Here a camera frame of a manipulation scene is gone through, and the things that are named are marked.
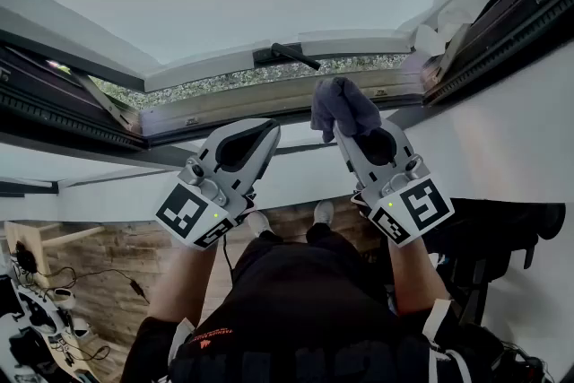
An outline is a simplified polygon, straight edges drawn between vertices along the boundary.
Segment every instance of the white shoe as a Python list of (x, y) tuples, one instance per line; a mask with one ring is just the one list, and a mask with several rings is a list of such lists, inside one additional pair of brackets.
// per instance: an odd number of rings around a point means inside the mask
[(251, 230), (255, 233), (256, 238), (258, 238), (264, 231), (271, 231), (273, 233), (273, 230), (271, 230), (271, 226), (269, 225), (269, 221), (265, 215), (259, 211), (254, 211), (253, 213), (248, 214), (248, 224)]
[(326, 223), (331, 226), (333, 216), (335, 215), (333, 202), (331, 200), (319, 201), (319, 204), (315, 207), (313, 215), (315, 217), (314, 223)]

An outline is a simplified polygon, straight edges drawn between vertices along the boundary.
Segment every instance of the person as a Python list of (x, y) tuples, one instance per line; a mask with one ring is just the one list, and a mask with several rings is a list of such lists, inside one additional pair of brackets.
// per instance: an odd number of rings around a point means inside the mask
[[(330, 84), (316, 94), (352, 105), (345, 97), (356, 87), (345, 79)], [(338, 120), (341, 110), (327, 106)], [(345, 113), (357, 118), (358, 111)], [(332, 120), (322, 120), (328, 138)], [(314, 217), (308, 243), (290, 244), (262, 213), (251, 213), (255, 238), (233, 270), (229, 295), (201, 325), (217, 244), (179, 249), (154, 288), (122, 382), (488, 381), (488, 368), (460, 341), (422, 239), (402, 248), (389, 241), (392, 311), (384, 285), (331, 230), (332, 203), (320, 202)]]

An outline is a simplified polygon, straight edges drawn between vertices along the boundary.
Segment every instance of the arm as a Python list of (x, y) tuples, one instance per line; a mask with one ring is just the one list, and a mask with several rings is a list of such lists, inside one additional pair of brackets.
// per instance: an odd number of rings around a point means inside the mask
[(395, 277), (399, 315), (431, 309), (436, 299), (448, 300), (447, 288), (432, 266), (422, 238), (398, 248), (388, 242)]
[(217, 244), (204, 251), (179, 248), (153, 288), (148, 316), (169, 322), (187, 318), (197, 327), (216, 253)]

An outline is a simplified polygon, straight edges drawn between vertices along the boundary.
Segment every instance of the wooden paneling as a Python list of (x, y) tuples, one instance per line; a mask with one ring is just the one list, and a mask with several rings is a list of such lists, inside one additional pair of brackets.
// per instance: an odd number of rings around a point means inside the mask
[[(333, 230), (342, 233), (359, 250), (375, 248), (380, 233), (359, 216), (348, 197), (335, 201)], [(315, 203), (285, 206), (266, 210), (275, 233), (290, 241), (305, 241), (305, 233), (313, 223)], [(46, 248), (52, 273), (64, 266), (78, 274), (116, 268), (134, 278), (146, 292), (165, 272), (175, 244), (156, 222), (104, 224), (106, 230), (56, 248)], [(228, 233), (228, 255), (233, 265), (246, 245), (253, 239), (244, 224)], [(70, 274), (63, 272), (52, 285), (66, 284)], [(231, 289), (230, 272), (223, 256), (222, 242), (217, 251), (213, 273), (205, 298), (202, 321), (217, 309)], [(91, 324), (94, 333), (110, 343), (113, 350), (108, 359), (96, 361), (93, 367), (109, 381), (119, 381), (121, 369), (137, 328), (145, 318), (147, 305), (131, 289), (121, 274), (107, 272), (78, 280), (74, 287), (77, 306), (74, 314)]]

